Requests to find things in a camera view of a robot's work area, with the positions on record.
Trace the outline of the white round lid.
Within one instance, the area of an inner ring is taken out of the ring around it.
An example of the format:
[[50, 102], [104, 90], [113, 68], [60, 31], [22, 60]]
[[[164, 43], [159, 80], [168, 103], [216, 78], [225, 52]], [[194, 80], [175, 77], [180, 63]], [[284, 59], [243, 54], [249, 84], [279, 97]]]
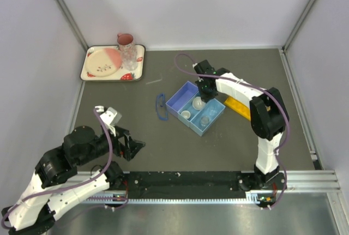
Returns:
[[201, 97], [194, 97], [192, 101], [192, 106], [195, 110], [202, 110], [206, 103], [201, 99]]

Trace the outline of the blue divided storage bin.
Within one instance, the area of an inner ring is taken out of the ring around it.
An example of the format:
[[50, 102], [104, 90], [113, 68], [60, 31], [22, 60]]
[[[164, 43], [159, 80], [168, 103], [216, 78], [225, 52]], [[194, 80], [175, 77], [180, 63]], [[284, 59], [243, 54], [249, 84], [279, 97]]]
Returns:
[[[174, 115], [179, 121], [184, 125], [189, 127], [199, 136], [202, 136], [206, 131], [213, 125], [213, 123], [223, 114], [225, 105], [222, 104], [217, 99], [212, 99], [206, 103], [205, 107], [198, 111], [192, 106], [192, 101], [194, 97], [200, 97], [197, 85], [192, 82], [186, 82], [181, 88], [169, 98], [166, 102], [167, 110], [170, 114]], [[214, 119], [210, 119], [210, 123], [207, 127], [202, 127], [200, 125], [200, 119], [202, 116], [207, 116], [207, 108], [210, 106], [220, 106], [222, 108], [220, 114]], [[181, 112], [187, 110], [191, 113], [189, 119], [185, 119]]]

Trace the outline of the small white round cap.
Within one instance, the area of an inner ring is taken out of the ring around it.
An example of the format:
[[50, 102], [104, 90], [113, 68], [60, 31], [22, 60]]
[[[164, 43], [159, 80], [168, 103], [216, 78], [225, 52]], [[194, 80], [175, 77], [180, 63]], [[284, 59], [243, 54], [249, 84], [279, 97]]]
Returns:
[[189, 119], [191, 117], [191, 113], [187, 110], [184, 110], [181, 112], [181, 115], [185, 118], [185, 119]]

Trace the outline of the yellow test tube rack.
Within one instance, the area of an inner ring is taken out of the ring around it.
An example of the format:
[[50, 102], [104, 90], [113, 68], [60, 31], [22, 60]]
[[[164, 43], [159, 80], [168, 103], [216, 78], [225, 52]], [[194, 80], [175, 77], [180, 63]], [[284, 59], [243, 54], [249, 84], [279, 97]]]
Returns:
[[241, 102], [239, 102], [238, 100], [234, 99], [233, 97], [228, 97], [224, 101], [224, 105], [229, 107], [242, 117], [246, 118], [247, 120], [251, 120], [249, 108]]

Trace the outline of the blue safety glasses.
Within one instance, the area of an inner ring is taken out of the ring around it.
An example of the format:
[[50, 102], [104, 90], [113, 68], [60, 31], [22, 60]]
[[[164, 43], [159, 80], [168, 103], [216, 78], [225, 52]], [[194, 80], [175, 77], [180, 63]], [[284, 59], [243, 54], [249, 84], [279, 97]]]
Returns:
[[159, 95], [156, 96], [155, 111], [160, 120], [167, 121], [169, 119], [164, 93], [160, 93]]

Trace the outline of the clear glass beaker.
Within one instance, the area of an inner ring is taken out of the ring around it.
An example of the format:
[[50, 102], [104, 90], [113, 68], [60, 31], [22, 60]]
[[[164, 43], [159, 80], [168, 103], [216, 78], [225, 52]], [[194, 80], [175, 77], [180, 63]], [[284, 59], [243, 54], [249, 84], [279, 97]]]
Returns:
[[210, 119], [214, 119], [220, 114], [221, 110], [222, 108], [220, 106], [210, 106], [209, 108], [207, 108], [207, 116]]

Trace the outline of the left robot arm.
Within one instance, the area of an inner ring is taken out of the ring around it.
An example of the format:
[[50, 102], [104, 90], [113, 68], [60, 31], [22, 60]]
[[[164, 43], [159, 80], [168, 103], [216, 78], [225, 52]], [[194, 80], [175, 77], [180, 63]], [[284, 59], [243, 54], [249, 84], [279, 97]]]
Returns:
[[43, 234], [82, 201], [101, 191], [119, 189], [124, 173], [115, 161], [105, 164], [86, 184], [63, 188], [63, 184], [77, 175], [79, 166], [105, 154], [130, 161], [146, 145], [134, 140], [128, 130], [116, 129], [115, 135], [107, 132], [97, 136], [92, 128], [79, 126], [64, 137], [61, 146], [47, 151], [16, 205], [2, 209], [4, 220], [11, 225], [8, 233]]

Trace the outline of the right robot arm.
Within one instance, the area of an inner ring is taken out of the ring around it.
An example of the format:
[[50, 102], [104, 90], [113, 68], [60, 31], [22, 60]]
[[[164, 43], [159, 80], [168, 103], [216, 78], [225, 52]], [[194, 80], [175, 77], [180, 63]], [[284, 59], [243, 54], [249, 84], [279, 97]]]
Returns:
[[269, 188], [279, 173], [276, 149], [289, 123], [279, 90], [253, 86], [225, 68], [214, 69], [207, 60], [194, 64], [193, 68], [198, 75], [196, 84], [203, 101], [208, 102], [222, 93], [247, 108], [252, 130], [258, 137], [254, 181], [261, 189]]

